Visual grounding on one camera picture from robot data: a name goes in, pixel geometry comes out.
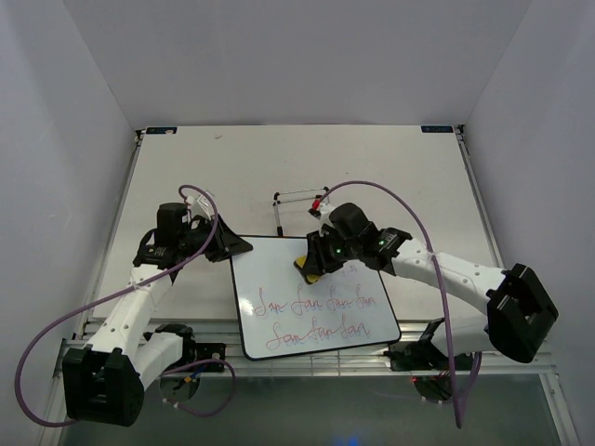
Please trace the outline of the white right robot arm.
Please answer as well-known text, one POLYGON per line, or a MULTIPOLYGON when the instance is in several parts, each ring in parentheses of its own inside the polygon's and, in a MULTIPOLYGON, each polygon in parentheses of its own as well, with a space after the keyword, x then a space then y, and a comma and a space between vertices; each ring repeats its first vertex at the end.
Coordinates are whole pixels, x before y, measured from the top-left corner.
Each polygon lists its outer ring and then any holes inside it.
POLYGON ((530 363, 559 317, 543 284, 525 265, 499 269, 433 254, 406 231, 378 228, 354 203, 320 203, 310 213, 319 228, 307 234, 307 251, 294 262, 306 283, 357 260, 371 270, 443 290, 478 310, 459 321, 431 321, 416 342, 390 348, 396 370, 445 370, 451 364, 468 370, 471 354, 484 351, 530 363))

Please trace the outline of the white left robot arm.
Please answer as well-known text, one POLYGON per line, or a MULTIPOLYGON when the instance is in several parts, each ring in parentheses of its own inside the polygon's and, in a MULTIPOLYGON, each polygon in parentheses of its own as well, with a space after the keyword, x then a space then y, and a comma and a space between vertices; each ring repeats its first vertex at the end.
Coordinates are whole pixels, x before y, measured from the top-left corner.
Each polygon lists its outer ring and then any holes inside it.
POLYGON ((117 298, 107 319, 81 348, 62 361, 66 411, 76 421, 131 426, 146 389, 167 370, 206 367, 191 327, 181 323, 146 330, 174 285, 184 261, 212 263, 248 253, 253 246, 221 219, 193 216, 183 203, 163 203, 156 227, 141 239, 130 272, 130 291, 117 298))

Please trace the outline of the yellow whiteboard eraser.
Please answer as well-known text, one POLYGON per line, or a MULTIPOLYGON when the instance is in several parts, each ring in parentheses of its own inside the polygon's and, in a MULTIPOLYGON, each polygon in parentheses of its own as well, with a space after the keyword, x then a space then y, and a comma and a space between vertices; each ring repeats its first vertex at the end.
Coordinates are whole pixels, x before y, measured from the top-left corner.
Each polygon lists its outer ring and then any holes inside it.
POLYGON ((293 265, 307 285, 317 283, 322 276, 320 266, 313 256, 300 256, 293 265))

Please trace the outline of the white whiteboard black frame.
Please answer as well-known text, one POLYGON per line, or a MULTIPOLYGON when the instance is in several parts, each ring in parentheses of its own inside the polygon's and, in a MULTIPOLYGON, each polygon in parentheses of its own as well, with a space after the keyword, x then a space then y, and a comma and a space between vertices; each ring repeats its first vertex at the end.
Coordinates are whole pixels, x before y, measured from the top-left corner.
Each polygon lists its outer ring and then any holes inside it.
POLYGON ((401 330, 381 275, 358 261, 308 284, 294 266, 303 238, 248 238, 231 277, 245 356, 264 361, 390 344, 401 330))

